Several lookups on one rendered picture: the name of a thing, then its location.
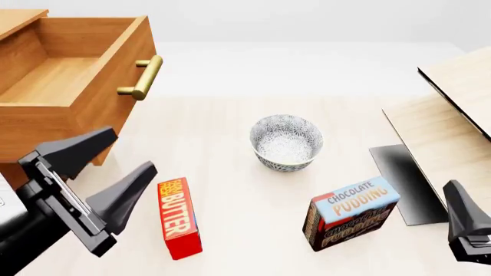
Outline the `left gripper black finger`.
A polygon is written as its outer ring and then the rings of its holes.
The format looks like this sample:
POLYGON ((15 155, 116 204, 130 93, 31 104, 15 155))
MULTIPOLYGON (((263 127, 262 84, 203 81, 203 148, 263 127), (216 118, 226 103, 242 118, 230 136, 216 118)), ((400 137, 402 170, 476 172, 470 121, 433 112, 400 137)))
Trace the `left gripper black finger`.
POLYGON ((105 126, 66 140, 43 142, 35 150, 56 173, 74 180, 88 163, 116 142, 117 138, 114 129, 105 126))
POLYGON ((126 228, 137 201, 156 175, 155 165, 148 161, 117 183, 88 197, 86 203, 106 223, 106 230, 119 235, 126 228))

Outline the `red butter box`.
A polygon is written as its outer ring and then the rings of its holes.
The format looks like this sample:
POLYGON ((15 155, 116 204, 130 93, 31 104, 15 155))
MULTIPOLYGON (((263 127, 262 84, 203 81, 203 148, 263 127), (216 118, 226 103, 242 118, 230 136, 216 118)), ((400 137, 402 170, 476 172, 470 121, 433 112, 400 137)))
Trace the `red butter box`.
POLYGON ((163 240, 174 260, 203 251, 187 179, 182 177, 157 186, 163 240))

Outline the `open wooden drawer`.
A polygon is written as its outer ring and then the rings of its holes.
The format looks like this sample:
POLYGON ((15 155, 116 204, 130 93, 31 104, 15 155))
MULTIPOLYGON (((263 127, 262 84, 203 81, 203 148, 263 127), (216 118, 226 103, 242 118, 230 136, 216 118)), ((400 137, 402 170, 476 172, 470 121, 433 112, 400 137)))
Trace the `open wooden drawer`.
POLYGON ((0 94, 0 139, 24 156, 39 143, 109 126, 120 131, 138 100, 119 96, 144 71, 135 61, 157 55, 149 19, 39 18, 21 41, 36 65, 0 94))

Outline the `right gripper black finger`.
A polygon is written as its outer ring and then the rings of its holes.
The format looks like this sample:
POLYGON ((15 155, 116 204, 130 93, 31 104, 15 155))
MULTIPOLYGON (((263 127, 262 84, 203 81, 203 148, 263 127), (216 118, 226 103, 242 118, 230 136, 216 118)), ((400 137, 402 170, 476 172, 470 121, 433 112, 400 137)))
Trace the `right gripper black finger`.
POLYGON ((448 210, 449 241, 465 238, 471 244, 486 244, 487 213, 455 179, 443 187, 443 192, 448 210))

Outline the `patterned grey white bowl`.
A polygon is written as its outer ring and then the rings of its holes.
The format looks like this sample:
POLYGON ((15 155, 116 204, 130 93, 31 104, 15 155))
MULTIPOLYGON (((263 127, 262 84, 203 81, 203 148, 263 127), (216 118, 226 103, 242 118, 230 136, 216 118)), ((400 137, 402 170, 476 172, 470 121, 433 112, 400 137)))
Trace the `patterned grey white bowl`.
POLYGON ((324 137, 310 121, 291 114, 264 117, 249 133, 258 160, 276 172, 297 172, 309 166, 320 153, 324 137))

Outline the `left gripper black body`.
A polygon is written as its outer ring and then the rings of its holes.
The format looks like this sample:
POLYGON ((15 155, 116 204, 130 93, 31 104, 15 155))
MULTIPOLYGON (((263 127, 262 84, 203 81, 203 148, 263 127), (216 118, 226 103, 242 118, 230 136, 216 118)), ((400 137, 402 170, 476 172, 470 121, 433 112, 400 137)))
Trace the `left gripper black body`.
POLYGON ((28 210, 40 209, 45 218, 73 232, 97 257, 117 243, 106 230, 107 223, 75 195, 38 151, 31 151, 18 163, 28 176, 28 181, 18 188, 18 197, 28 210))

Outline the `black microwave oven door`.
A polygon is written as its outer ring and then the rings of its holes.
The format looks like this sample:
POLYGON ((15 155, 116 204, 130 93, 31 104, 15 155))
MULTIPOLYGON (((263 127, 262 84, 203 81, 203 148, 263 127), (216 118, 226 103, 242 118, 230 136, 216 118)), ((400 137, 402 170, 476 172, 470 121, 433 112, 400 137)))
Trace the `black microwave oven door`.
POLYGON ((443 187, 458 181, 491 215, 491 142, 440 96, 384 107, 400 142, 370 149, 381 175, 399 192, 407 225, 447 221, 443 187))

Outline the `chocolate pudding box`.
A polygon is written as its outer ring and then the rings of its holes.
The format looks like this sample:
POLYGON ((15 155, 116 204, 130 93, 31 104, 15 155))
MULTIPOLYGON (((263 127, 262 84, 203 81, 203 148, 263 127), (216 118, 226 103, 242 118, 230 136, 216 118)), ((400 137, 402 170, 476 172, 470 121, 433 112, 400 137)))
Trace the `chocolate pudding box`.
POLYGON ((379 229, 400 195, 382 176, 313 197, 302 232, 318 252, 379 229))

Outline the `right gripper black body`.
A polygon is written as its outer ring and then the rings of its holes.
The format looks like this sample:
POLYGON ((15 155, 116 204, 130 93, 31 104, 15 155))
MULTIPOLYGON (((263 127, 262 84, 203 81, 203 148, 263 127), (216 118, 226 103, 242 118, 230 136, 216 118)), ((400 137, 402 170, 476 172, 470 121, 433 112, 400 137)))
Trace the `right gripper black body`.
POLYGON ((491 225, 473 229, 469 234, 465 230, 449 225, 448 242, 457 261, 472 263, 491 263, 491 225))

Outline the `wooden cabinet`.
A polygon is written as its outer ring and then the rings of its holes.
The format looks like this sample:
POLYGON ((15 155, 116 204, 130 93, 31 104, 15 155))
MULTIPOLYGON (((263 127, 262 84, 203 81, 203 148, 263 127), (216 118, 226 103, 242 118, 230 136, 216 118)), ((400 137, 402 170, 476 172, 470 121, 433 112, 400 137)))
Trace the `wooden cabinet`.
MULTIPOLYGON (((10 45, 8 39, 17 34, 21 35, 21 41, 34 44, 35 39, 22 32, 29 24, 48 13, 47 9, 0 9, 0 94, 21 80, 36 65, 34 61, 28 61, 28 46, 19 43, 10 45)), ((4 139, 0 139, 0 174, 13 189, 17 189, 28 178, 17 163, 21 154, 15 152, 11 156, 7 153, 8 146, 4 142, 4 139)))

